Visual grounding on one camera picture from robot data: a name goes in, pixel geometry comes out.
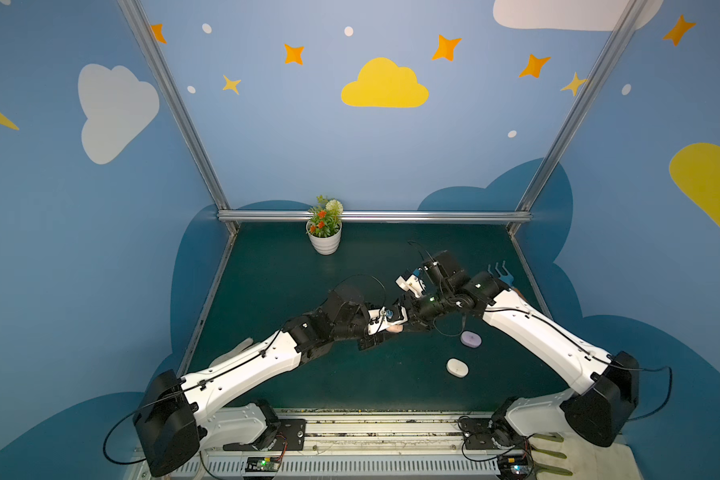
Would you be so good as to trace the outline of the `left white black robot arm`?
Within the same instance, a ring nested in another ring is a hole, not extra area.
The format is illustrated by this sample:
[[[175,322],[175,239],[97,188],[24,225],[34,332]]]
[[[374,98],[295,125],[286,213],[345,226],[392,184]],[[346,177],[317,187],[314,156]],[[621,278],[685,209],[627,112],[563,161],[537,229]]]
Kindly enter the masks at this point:
[[[159,374],[130,416],[151,475],[172,473],[212,443],[268,442],[276,416],[267,404],[244,407],[242,421],[233,427],[215,421],[216,413],[267,380],[328,353],[337,341],[371,348],[411,317],[400,302],[372,308],[353,290],[336,289],[316,309],[213,366],[182,377],[172,370]]]

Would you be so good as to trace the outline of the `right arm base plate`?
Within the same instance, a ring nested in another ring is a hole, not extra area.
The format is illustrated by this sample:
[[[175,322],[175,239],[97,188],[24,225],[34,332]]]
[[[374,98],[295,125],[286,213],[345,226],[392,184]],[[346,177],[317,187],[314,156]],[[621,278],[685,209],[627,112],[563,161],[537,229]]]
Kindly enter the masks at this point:
[[[457,420],[468,450],[509,449],[519,437],[504,420],[461,416]]]

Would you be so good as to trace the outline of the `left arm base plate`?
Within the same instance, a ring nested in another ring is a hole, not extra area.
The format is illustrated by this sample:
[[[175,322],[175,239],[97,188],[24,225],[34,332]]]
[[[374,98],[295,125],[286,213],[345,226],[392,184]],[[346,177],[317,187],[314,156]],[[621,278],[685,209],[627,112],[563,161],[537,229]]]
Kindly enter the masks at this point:
[[[262,438],[252,444],[229,443],[222,446],[224,451],[302,451],[306,440],[305,419],[281,419],[274,431],[268,427]]]

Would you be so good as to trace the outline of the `purple earbud charging case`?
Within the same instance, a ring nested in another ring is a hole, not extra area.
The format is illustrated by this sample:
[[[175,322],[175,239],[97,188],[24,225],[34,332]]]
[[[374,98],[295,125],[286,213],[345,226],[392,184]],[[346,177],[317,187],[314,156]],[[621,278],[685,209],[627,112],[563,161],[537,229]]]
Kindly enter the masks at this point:
[[[475,332],[464,331],[460,335],[460,342],[471,349],[477,349],[482,344],[482,338]]]

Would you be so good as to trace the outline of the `white earbud charging case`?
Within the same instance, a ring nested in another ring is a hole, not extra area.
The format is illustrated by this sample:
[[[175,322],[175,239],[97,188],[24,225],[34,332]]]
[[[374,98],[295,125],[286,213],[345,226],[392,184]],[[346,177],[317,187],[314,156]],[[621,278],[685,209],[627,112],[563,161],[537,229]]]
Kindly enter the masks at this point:
[[[469,373],[468,365],[456,358],[450,358],[446,362],[446,370],[449,374],[457,378],[464,378]]]

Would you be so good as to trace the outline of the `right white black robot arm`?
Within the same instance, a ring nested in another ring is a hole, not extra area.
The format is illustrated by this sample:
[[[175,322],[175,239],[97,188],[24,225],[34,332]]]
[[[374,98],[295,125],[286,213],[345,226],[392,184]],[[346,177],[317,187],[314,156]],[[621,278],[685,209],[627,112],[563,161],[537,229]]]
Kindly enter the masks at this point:
[[[576,434],[611,446],[639,403],[639,364],[573,335],[531,306],[497,270],[469,275],[447,251],[396,280],[411,327],[432,329],[452,313],[473,316],[504,332],[566,383],[560,393],[511,397],[490,418],[488,434],[499,448],[536,434]]]

